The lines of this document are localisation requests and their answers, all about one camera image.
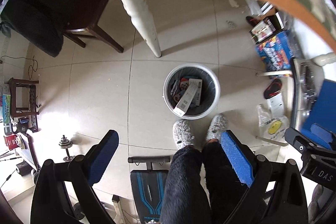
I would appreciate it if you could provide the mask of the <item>white Doctor toothpaste box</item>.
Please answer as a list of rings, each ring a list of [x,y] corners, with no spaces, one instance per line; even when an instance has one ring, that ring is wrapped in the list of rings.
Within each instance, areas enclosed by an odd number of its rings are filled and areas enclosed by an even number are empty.
[[[200,105],[202,90],[201,79],[189,79],[189,87],[183,94],[179,102],[176,102],[174,112],[177,116],[182,117],[187,113],[190,107]]]

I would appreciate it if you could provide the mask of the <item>red duck claw snack packet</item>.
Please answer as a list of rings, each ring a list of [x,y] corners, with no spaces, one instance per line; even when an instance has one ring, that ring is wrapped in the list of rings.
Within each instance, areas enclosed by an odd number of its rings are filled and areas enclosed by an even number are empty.
[[[180,80],[175,80],[173,82],[173,86],[171,87],[170,94],[174,100],[174,102],[179,102],[182,98],[183,94],[189,87],[189,79],[183,77]]]

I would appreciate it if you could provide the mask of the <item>white round trash bin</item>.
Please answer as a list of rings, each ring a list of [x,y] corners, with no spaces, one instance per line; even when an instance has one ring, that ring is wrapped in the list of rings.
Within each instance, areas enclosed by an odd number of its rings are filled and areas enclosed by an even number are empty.
[[[163,84],[163,99],[176,116],[197,120],[216,106],[221,93],[215,73],[201,64],[188,63],[174,68]]]

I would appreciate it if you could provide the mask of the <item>blue seat cushion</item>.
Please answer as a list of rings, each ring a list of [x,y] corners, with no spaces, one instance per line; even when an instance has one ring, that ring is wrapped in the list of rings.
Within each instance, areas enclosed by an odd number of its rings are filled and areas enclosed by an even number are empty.
[[[321,91],[313,108],[302,126],[301,133],[312,142],[332,151],[335,143],[328,144],[311,133],[311,125],[319,124],[321,127],[335,133],[335,82],[324,80]]]

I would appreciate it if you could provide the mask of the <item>smiley plastic bag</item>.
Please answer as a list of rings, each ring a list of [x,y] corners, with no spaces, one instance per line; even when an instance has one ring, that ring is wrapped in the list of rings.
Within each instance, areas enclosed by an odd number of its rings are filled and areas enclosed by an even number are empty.
[[[259,119],[259,139],[269,143],[285,143],[285,131],[289,127],[286,116],[273,118],[271,113],[262,105],[257,106]]]

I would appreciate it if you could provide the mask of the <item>right dark trouser leg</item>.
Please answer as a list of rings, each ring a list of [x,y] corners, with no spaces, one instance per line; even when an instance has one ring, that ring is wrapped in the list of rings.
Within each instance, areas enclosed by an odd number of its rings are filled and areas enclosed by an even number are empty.
[[[209,140],[202,149],[209,191],[211,222],[224,223],[248,189],[238,179],[218,139]]]

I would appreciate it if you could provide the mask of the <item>dark trouser leg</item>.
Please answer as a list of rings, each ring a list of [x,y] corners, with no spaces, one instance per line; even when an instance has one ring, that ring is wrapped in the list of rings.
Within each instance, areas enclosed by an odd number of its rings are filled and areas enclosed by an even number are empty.
[[[165,183],[160,223],[211,223],[210,204],[201,186],[201,152],[192,146],[173,156]]]
[[[248,189],[238,179],[218,139],[209,140],[202,149],[209,191],[211,222],[224,223]]]

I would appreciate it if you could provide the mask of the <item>black blue workout bench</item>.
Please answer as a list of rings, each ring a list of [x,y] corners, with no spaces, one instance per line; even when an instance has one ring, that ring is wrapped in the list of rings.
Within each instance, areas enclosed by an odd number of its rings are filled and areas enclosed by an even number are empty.
[[[158,223],[163,206],[166,169],[154,169],[153,164],[170,162],[169,156],[135,156],[127,159],[129,164],[145,164],[146,169],[134,169],[130,173],[133,200],[141,223]]]

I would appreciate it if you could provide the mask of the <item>red black flip-flop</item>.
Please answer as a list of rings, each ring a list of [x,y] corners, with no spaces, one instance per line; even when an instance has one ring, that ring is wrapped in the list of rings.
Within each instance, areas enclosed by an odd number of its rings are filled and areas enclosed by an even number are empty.
[[[264,98],[270,99],[280,93],[282,89],[282,82],[280,79],[274,79],[270,85],[264,90]]]

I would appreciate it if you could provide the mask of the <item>blue printed cardboard box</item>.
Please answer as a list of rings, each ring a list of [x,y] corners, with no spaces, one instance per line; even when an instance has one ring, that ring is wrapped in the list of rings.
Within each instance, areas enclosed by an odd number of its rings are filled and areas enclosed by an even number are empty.
[[[293,53],[289,47],[289,38],[285,31],[279,32],[256,46],[267,72],[290,71]]]

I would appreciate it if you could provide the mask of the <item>right grey fluffy slipper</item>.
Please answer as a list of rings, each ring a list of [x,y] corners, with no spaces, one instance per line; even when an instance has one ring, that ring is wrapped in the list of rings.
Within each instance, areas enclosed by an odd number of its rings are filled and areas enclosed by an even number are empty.
[[[222,133],[228,129],[228,119],[224,114],[217,114],[212,119],[209,129],[207,130],[206,141],[221,141]]]

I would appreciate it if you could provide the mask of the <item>grey fluffy slipper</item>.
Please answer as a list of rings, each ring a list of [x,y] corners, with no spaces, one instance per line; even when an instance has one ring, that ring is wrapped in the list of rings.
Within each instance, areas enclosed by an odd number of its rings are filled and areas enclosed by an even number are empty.
[[[173,139],[177,149],[194,145],[195,136],[188,120],[181,119],[173,124]]]
[[[212,119],[209,129],[207,130],[206,141],[221,141],[222,133],[228,129],[228,119],[224,114],[217,114]]]

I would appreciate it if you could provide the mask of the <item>left grey fluffy slipper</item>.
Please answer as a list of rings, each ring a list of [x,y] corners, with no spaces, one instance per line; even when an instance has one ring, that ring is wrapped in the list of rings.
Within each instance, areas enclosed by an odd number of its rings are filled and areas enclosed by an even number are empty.
[[[188,120],[181,119],[173,124],[173,139],[177,149],[194,145],[195,136]]]

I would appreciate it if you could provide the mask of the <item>left dark trouser leg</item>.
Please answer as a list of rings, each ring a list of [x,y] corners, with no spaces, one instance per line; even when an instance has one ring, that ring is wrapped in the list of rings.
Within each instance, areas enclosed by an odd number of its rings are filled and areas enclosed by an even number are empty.
[[[165,183],[160,223],[211,223],[210,204],[201,186],[201,152],[192,146],[173,156]]]

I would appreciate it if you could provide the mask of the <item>small dark wooden stool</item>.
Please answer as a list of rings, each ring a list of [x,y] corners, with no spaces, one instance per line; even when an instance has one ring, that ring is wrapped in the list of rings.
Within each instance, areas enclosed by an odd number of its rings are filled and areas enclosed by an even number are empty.
[[[9,79],[10,116],[14,122],[14,133],[38,132],[37,84],[39,81]]]

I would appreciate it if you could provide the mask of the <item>white table leg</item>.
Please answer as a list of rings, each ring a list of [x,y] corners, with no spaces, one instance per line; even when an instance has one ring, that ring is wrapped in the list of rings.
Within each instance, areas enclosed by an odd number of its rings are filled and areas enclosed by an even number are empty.
[[[131,22],[155,57],[162,56],[153,15],[146,0],[121,0]]]

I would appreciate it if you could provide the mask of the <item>dark wooden chair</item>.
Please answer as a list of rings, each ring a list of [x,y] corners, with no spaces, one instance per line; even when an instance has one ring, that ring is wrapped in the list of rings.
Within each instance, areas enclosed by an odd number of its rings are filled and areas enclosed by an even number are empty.
[[[81,47],[94,38],[122,53],[124,48],[98,26],[109,0],[1,0],[1,33],[19,33],[56,57],[68,38]]]

